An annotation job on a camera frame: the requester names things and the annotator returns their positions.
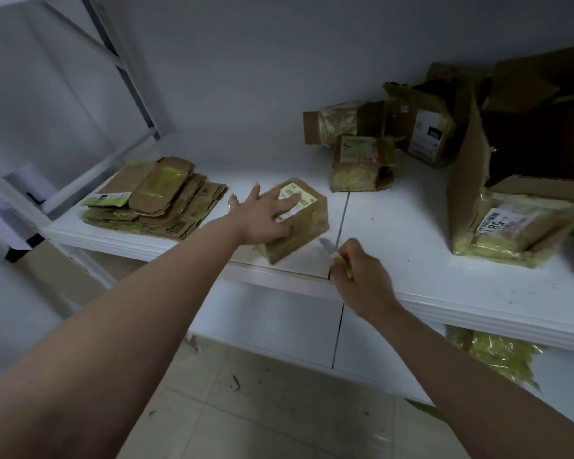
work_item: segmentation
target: left arm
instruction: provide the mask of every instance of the left arm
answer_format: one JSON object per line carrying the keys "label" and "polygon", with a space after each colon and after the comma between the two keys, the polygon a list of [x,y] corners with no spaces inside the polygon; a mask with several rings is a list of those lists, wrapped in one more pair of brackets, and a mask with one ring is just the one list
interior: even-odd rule
{"label": "left arm", "polygon": [[0,375],[0,458],[115,457],[210,287],[242,244],[289,234],[274,216],[298,200],[259,197],[149,262],[60,325]]}

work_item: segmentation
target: knife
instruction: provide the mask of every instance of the knife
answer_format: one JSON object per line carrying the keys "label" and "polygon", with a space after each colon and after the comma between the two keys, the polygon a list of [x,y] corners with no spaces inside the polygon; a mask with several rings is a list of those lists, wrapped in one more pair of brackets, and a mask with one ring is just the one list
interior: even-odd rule
{"label": "knife", "polygon": [[330,258],[337,259],[339,262],[342,262],[344,269],[346,270],[346,276],[353,280],[353,271],[351,269],[351,265],[344,260],[340,253],[337,252],[334,244],[326,238],[320,238],[319,242],[321,243],[321,246],[323,246],[323,249],[326,251],[326,253],[329,254]]}

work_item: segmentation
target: right arm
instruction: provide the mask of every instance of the right arm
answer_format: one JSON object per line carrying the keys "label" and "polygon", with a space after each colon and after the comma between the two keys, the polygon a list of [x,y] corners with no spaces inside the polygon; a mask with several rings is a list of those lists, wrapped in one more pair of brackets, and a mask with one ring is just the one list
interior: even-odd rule
{"label": "right arm", "polygon": [[381,262],[357,240],[332,268],[344,302],[400,355],[473,459],[574,459],[574,423],[406,311]]}

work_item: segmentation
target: left hand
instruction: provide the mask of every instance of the left hand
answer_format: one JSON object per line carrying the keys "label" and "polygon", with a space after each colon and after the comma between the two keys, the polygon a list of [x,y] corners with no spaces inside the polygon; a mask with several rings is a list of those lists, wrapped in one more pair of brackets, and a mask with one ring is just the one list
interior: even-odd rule
{"label": "left hand", "polygon": [[260,197],[260,185],[255,184],[242,203],[238,202],[236,195],[230,196],[230,213],[226,217],[237,229],[242,245],[261,245],[291,233],[291,228],[286,223],[276,222],[274,218],[298,204],[302,193],[278,200],[280,192],[280,187],[276,186]]}

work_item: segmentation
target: tile floor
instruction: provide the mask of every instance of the tile floor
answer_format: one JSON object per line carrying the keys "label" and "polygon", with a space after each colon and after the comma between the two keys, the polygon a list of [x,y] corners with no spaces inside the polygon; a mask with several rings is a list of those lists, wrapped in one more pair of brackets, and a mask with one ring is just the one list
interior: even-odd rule
{"label": "tile floor", "polygon": [[199,340],[179,349],[119,459],[444,459],[467,453],[403,399]]}

